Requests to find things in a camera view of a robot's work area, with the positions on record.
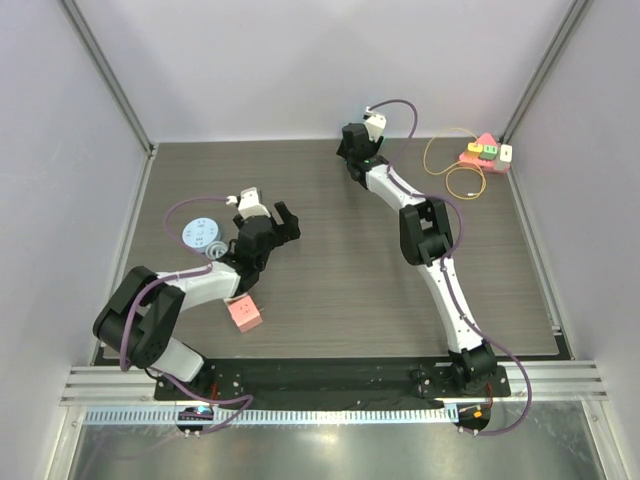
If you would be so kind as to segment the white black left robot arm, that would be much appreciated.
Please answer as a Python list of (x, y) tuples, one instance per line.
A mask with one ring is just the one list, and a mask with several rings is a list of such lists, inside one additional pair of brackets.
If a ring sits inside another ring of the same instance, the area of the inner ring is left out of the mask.
[(205, 397), (213, 370), (196, 350), (173, 337), (180, 314), (195, 306), (233, 300), (258, 282), (271, 252), (300, 238), (299, 219), (285, 203), (270, 211), (234, 217), (238, 234), (219, 259), (200, 268), (156, 273), (130, 270), (97, 316), (93, 335), (116, 350), (123, 371), (134, 366), (155, 370), (165, 384), (177, 382), (188, 398)]

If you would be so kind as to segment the white cube socket adapter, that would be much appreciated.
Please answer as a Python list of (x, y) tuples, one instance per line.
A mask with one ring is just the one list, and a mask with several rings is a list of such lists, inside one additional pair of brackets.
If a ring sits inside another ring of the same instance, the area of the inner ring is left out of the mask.
[(223, 301), (224, 301), (225, 305), (229, 306), (229, 305), (231, 305), (231, 304), (243, 299), (245, 296), (246, 295), (240, 295), (240, 296), (233, 297), (233, 298), (226, 298)]

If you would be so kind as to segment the light blue round power strip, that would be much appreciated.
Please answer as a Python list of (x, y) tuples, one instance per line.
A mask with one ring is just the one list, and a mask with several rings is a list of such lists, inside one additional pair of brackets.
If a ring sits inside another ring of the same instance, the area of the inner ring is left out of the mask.
[(207, 217), (200, 217), (190, 221), (181, 234), (183, 244), (198, 253), (204, 253), (213, 242), (219, 241), (221, 231), (219, 224)]

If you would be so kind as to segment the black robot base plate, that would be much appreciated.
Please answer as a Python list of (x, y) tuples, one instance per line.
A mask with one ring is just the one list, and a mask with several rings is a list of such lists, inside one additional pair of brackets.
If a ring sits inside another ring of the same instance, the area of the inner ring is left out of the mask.
[(450, 378), (450, 366), (451, 361), (444, 357), (209, 358), (185, 386), (209, 399), (251, 394), (257, 401), (265, 401), (269, 394), (280, 400), (297, 393), (313, 400), (377, 391), (387, 398), (396, 394), (421, 399), (485, 394), (506, 398), (511, 394), (502, 366), (497, 366), (496, 375), (486, 387), (471, 393), (456, 388)]

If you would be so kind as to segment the pink cube socket adapter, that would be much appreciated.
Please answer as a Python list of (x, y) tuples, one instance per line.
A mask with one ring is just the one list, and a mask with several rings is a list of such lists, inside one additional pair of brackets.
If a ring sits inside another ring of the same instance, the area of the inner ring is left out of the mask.
[(252, 297), (246, 296), (227, 306), (231, 319), (241, 333), (247, 333), (263, 323), (261, 312)]

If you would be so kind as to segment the pink triangular power strip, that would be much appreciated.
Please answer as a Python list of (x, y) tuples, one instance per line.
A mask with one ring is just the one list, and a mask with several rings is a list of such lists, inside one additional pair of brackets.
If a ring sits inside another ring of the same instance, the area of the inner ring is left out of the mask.
[(470, 142), (458, 157), (461, 166), (500, 174), (506, 174), (510, 170), (512, 160), (513, 147), (499, 143), (490, 133), (483, 133)]

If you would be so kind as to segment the white charger plug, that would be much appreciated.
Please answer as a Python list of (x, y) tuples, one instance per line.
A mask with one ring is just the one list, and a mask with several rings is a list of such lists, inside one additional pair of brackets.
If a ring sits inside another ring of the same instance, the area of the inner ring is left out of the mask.
[(513, 158), (513, 147), (503, 143), (500, 145), (499, 160), (501, 163), (510, 164)]

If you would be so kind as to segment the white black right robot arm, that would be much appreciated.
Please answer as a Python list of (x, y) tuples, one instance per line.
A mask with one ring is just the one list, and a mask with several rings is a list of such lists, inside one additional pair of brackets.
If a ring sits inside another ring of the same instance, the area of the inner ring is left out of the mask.
[(381, 144), (365, 124), (349, 123), (342, 128), (337, 155), (354, 181), (397, 213), (403, 258), (424, 279), (445, 327), (452, 386), (462, 395), (474, 395), (496, 375), (497, 360), (458, 281), (447, 206), (396, 176), (379, 154)]

